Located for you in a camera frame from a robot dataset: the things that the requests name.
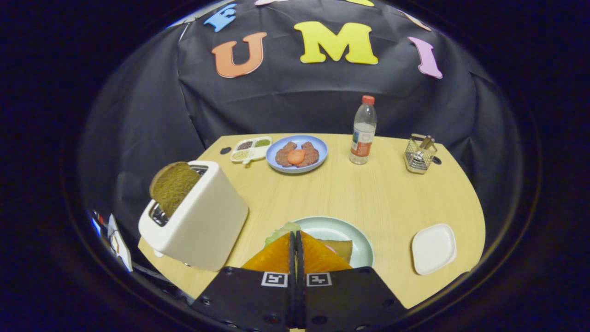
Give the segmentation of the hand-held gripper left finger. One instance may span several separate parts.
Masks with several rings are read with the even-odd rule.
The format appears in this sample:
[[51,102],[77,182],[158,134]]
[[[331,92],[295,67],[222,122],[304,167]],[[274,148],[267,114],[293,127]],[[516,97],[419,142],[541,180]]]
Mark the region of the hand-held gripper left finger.
[[287,237],[287,273],[223,267],[191,308],[238,331],[288,331],[295,327],[296,235]]

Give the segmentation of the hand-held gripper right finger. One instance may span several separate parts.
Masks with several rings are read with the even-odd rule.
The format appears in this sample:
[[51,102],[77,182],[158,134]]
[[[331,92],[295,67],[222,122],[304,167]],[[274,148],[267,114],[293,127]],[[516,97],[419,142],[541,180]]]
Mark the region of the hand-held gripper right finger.
[[303,236],[297,232],[297,328],[308,332],[378,332],[407,309],[371,267],[326,273],[304,270]]

